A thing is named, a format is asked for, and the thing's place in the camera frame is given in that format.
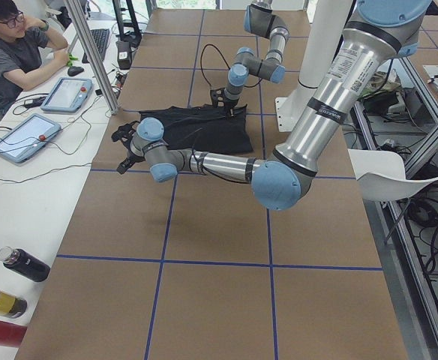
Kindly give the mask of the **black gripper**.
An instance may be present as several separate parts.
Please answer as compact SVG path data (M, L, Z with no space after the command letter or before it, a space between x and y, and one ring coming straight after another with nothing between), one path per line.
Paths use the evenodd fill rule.
M142 149L137 148L132 139L124 141L122 145L127 150L127 157L116 168L119 174L125 174L134 164L145 161Z
M228 117L234 116L234 108L239 102L237 97L232 98L232 95L225 88L216 88L209 91L211 105L218 108L222 104L223 110L226 111Z

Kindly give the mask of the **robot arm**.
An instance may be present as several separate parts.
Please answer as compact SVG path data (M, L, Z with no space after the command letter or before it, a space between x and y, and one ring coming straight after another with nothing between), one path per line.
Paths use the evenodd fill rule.
M427 1L319 1L304 60L319 56L322 81L308 101L293 92L280 105L279 113L294 116L293 127L267 159L195 148L172 150L164 140L164 126L148 117L113 134L127 149L118 172L146 162L153 179L165 182L189 170L249 184L267 209L291 208L309 191L320 155L378 67L416 51L428 5Z
M247 6L244 30L269 40L269 47L264 58L255 55L249 47L238 49L228 70L226 86L210 91L212 106L222 107L228 116L233 114L250 75L260 80L280 83L285 74L282 62L290 33L286 23L273 14L271 1L252 1Z

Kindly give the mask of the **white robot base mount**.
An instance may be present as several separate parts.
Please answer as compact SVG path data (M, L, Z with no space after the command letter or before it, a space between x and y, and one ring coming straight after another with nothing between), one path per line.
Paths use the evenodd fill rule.
M298 85L288 97L276 99L277 126L290 132L319 88L338 47L341 34L355 8L353 0L319 0L298 75Z

